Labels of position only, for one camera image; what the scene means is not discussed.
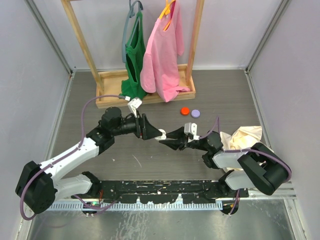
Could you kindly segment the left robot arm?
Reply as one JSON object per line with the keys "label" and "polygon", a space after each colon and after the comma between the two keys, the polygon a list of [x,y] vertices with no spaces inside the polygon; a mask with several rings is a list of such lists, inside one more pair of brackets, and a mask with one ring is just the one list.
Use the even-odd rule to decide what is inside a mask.
{"label": "left robot arm", "polygon": [[72,195],[85,194],[95,198],[100,193],[100,181],[91,173],[64,178],[82,163],[102,154],[110,148],[116,136],[134,134],[142,140],[162,136],[162,132],[150,124],[146,114],[138,111],[122,116],[118,107],[109,107],[101,116],[98,126],[87,133],[79,143],[56,157],[36,163],[28,162],[21,172],[15,193],[20,197],[20,212],[28,206],[38,215],[56,200]]}

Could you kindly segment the cream cloth bag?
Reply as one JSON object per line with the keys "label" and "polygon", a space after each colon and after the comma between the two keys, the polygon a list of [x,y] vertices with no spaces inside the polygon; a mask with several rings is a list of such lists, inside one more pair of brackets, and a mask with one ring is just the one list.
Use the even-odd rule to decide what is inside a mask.
{"label": "cream cloth bag", "polygon": [[240,150],[252,147],[262,142],[263,130],[261,126],[241,126],[232,135],[220,132],[224,150]]}

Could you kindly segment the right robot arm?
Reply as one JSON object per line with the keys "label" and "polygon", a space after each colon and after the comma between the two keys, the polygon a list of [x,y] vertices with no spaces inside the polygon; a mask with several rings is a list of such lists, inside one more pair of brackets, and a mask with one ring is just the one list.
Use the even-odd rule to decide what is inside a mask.
{"label": "right robot arm", "polygon": [[198,136],[196,132],[196,124],[187,123],[175,131],[163,133],[156,140],[175,151],[186,148],[204,151],[202,159],[208,168],[229,168],[218,180],[219,191],[225,197],[250,188],[271,196],[292,177],[290,167],[263,143],[258,142],[245,149],[226,150],[218,132],[211,130],[204,136]]}

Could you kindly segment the white earbud case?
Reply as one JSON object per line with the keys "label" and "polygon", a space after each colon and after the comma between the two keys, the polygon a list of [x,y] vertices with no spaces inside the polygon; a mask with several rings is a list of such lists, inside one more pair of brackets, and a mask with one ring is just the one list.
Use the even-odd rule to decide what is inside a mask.
{"label": "white earbud case", "polygon": [[157,141],[166,140],[166,139],[167,139],[166,131],[163,130],[163,129],[159,129],[159,131],[161,132],[161,136],[157,136],[157,137],[155,137],[155,139],[156,139]]}

